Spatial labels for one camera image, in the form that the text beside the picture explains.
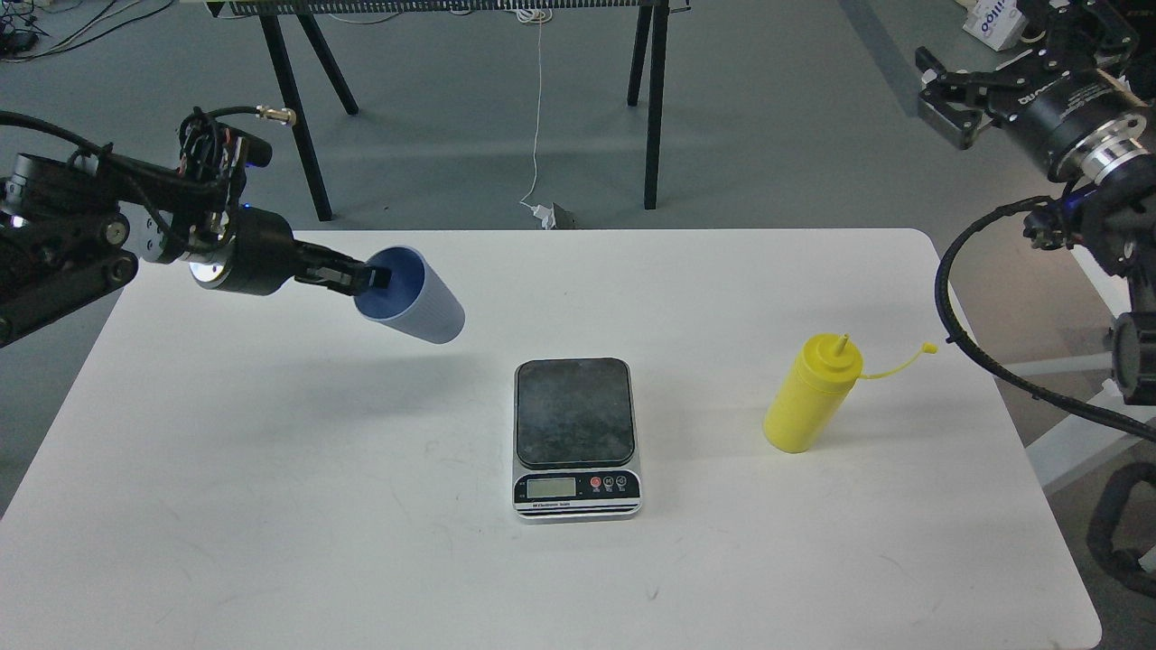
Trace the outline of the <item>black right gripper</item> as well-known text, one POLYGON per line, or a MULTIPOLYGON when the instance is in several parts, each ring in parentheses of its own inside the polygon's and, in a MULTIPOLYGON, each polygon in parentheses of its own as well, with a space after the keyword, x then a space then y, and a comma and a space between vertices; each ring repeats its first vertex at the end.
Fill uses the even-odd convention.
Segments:
POLYGON ((995 71, 948 71, 916 49, 920 119, 957 152, 1003 130, 1048 180, 1106 180, 1141 158, 1142 103, 1114 79, 1141 36, 1118 1, 1025 1, 1024 15, 1043 44, 995 71))

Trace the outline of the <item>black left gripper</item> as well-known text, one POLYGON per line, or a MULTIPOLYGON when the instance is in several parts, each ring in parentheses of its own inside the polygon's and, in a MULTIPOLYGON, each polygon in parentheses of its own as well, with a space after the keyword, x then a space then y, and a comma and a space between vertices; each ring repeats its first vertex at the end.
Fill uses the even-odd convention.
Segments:
POLYGON ((188 263, 191 276, 208 291, 267 296, 292 276, 297 283, 319 285, 342 295, 384 289, 391 269, 366 265, 333 248, 294 242, 284 217, 264 209, 237 209, 234 237, 223 254, 209 263, 188 263))

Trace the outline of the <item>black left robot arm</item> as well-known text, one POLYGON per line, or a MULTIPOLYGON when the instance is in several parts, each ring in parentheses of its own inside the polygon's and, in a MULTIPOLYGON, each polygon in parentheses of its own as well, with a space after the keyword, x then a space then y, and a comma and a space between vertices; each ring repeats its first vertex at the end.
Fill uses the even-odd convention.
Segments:
POLYGON ((5 126, 74 152, 65 162, 21 153, 3 177, 3 345, 119 291, 140 263, 202 266, 210 291, 267 296, 289 280, 348 296, 387 288, 392 271, 297 241, 284 217, 242 201, 247 169, 268 165, 272 149, 224 124, 234 115, 297 123, 291 108, 194 108, 166 169, 5 111, 5 126))

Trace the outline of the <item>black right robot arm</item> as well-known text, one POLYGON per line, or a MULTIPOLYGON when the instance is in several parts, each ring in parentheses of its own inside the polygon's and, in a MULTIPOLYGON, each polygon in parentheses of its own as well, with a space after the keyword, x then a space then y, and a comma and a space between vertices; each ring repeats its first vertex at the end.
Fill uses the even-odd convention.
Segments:
POLYGON ((976 219, 938 264, 948 342, 1006 385, 1062 411, 1025 451, 1048 497, 1153 441, 1153 2, 971 1, 968 29, 994 49, 1021 43, 994 71, 951 69, 919 49, 920 118, 965 152, 993 127, 1024 152, 1057 195, 976 219), (1107 322, 1079 357, 1005 365, 983 350, 949 296, 956 259, 999 219, 1022 217, 1038 251, 1070 259, 1107 322))

